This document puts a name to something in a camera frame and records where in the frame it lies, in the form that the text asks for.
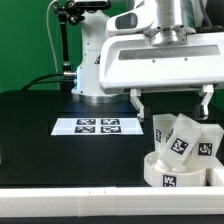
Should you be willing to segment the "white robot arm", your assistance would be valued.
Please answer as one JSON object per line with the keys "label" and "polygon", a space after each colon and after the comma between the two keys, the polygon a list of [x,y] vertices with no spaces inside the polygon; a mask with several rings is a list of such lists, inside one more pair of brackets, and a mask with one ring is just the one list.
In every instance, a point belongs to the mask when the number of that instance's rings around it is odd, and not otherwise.
{"label": "white robot arm", "polygon": [[141,120],[147,92],[198,90],[196,117],[208,117],[216,88],[224,87],[224,30],[206,12],[209,0],[132,0],[108,17],[109,0],[74,0],[84,11],[78,91],[109,99],[127,94]]}

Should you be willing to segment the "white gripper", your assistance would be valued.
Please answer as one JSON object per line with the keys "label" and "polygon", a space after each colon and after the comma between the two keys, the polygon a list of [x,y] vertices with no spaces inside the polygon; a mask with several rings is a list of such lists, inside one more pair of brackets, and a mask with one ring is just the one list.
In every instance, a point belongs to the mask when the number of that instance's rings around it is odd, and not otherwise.
{"label": "white gripper", "polygon": [[141,91],[201,88],[195,119],[206,120],[214,87],[224,87],[224,33],[190,35],[184,45],[166,46],[152,46],[142,34],[111,37],[102,47],[99,83],[107,94],[130,90],[140,122],[145,118]]}

